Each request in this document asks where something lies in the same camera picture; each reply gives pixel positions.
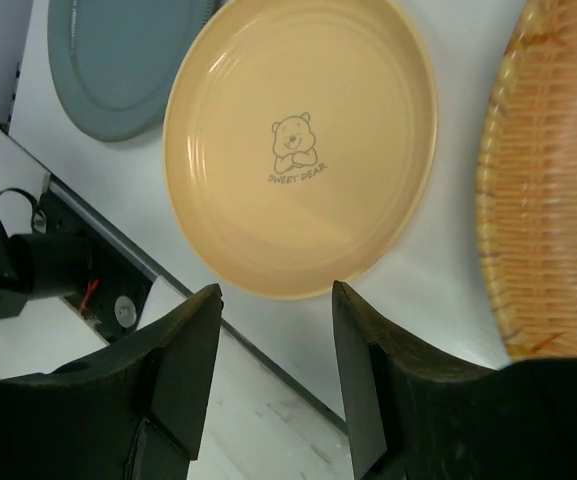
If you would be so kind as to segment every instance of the woven basket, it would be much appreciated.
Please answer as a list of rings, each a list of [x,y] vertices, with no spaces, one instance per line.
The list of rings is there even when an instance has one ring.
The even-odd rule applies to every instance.
[[[479,257],[510,356],[577,356],[577,0],[531,0],[477,168]]]

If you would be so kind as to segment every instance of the cartoon bear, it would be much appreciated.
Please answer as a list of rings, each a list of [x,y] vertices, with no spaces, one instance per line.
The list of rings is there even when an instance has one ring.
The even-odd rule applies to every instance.
[[[293,168],[311,167],[317,163],[315,135],[310,130],[310,114],[288,117],[272,126],[275,134],[275,171],[282,175]]]

